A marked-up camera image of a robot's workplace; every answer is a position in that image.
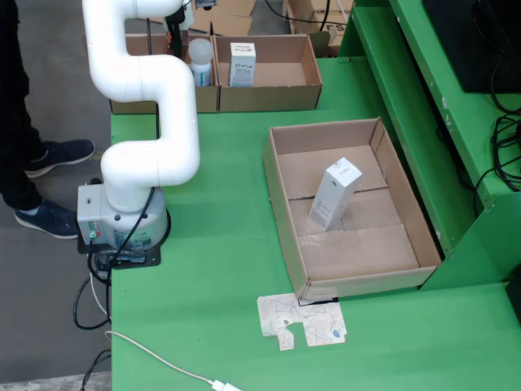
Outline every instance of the white robotic arm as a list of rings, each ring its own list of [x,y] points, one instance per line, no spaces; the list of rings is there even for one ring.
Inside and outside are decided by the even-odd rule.
[[[158,140],[108,148],[101,161],[104,184],[79,187],[77,219],[86,245],[118,249],[126,244],[129,251],[147,251],[159,244],[168,231],[168,214],[159,188],[147,204],[151,189],[183,184],[199,168],[191,70],[171,55],[131,56],[125,39],[125,20],[172,15],[182,4],[183,0],[83,0],[94,84],[118,102],[157,102],[161,127]],[[147,217],[129,238],[146,204]]]
[[[152,187],[180,185],[199,168],[195,83],[189,67],[171,55],[131,56],[125,20],[171,15],[183,0],[83,0],[90,74],[118,102],[156,101],[159,140],[110,147],[102,158],[105,192],[122,213],[140,211]]]

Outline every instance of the blue sneaker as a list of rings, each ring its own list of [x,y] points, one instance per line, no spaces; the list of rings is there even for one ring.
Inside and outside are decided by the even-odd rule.
[[[56,239],[78,237],[76,214],[47,200],[42,201],[34,216],[15,209],[15,218],[22,226],[45,232]]]
[[[60,165],[77,165],[88,160],[96,146],[90,140],[72,140],[65,143],[45,141],[46,154],[39,160],[34,160],[24,165],[24,171],[30,179],[35,179],[47,174],[54,167]]]

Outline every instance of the concrete floor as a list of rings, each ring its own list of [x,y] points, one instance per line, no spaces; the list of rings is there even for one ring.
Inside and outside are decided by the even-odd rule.
[[[99,159],[110,145],[110,110],[94,88],[81,36],[81,1],[17,0],[20,45],[31,80],[28,109],[45,140],[90,138],[98,148],[82,165],[53,170],[36,181],[42,195],[76,209],[77,187],[99,177]],[[282,3],[272,0],[280,11]],[[289,33],[285,20],[259,0],[251,35]],[[127,24],[131,33],[145,32],[142,21]],[[83,332],[72,323],[72,303],[87,269],[73,241],[60,241],[19,226],[0,201],[0,384],[70,376],[85,372],[94,357],[109,346],[102,330]],[[84,323],[103,319],[89,291],[82,297]],[[108,363],[97,368],[109,369]],[[0,386],[22,389],[77,389],[64,380],[54,384]]]

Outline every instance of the open cardboard box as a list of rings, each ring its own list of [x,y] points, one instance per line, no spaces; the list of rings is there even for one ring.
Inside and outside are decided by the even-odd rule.
[[[307,35],[214,37],[220,112],[275,112],[317,107],[322,78]],[[230,87],[230,43],[255,44],[253,87]]]
[[[290,21],[292,34],[308,34],[317,57],[337,56],[348,22],[353,0],[333,0],[323,31],[319,31],[326,14],[326,0],[284,0],[287,15],[301,21]]]
[[[212,37],[208,35],[193,35],[188,39],[203,38],[212,42]],[[148,55],[148,39],[146,34],[127,34],[127,51],[130,55]],[[85,34],[83,43],[86,51]],[[169,50],[169,40],[164,34],[152,34],[152,54],[171,55]],[[190,64],[190,57],[186,55],[185,62]],[[197,112],[217,112],[219,101],[219,86],[217,85],[217,67],[215,66],[215,56],[212,59],[212,85],[209,87],[195,87],[195,97],[197,100]],[[116,102],[111,100],[111,110],[114,114],[152,114],[155,113],[155,102]]]
[[[308,213],[325,170],[341,157],[362,177],[338,224],[324,232]],[[441,263],[380,119],[272,128],[264,164],[299,299],[417,287]]]

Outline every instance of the small white box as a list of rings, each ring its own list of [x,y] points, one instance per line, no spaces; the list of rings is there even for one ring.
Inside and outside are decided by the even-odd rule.
[[[230,43],[230,87],[253,87],[256,52],[253,43]]]
[[[309,210],[309,217],[323,231],[329,230],[342,217],[360,177],[360,170],[345,157],[326,170]]]

